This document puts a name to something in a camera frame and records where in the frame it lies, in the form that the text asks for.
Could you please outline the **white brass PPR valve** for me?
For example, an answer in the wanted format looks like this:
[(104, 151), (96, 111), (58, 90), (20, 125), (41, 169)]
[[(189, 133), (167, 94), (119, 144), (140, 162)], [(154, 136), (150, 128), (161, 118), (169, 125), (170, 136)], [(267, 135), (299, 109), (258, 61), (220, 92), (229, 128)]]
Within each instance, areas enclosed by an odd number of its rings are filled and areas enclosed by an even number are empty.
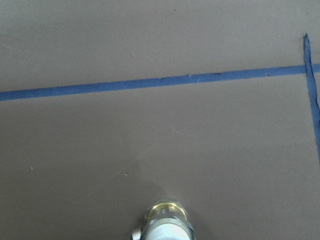
[(144, 225), (133, 229), (132, 240), (195, 240), (184, 206), (176, 200), (159, 200), (145, 213)]

